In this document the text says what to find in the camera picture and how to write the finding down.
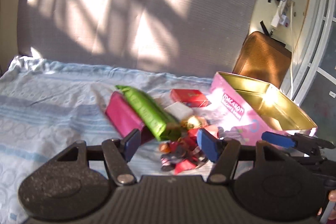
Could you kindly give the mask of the person's right hand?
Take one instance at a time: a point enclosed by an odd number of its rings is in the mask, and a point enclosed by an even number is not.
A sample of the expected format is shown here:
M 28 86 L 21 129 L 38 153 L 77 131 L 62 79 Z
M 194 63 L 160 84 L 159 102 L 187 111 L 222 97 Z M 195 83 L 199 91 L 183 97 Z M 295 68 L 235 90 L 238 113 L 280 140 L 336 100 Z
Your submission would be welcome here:
M 326 211 L 328 212 L 328 219 L 329 220 L 333 220 L 335 219 L 335 215 L 336 215 L 336 212 L 335 212 L 335 202 L 336 202 L 336 191 L 335 190 L 332 190 L 330 191 L 329 193 L 329 202 L 333 203 L 333 206 L 331 207 L 330 210 L 323 210 L 323 208 L 320 208 L 319 212 L 318 212 L 318 215 L 320 215 L 321 213 L 323 214 L 326 214 Z

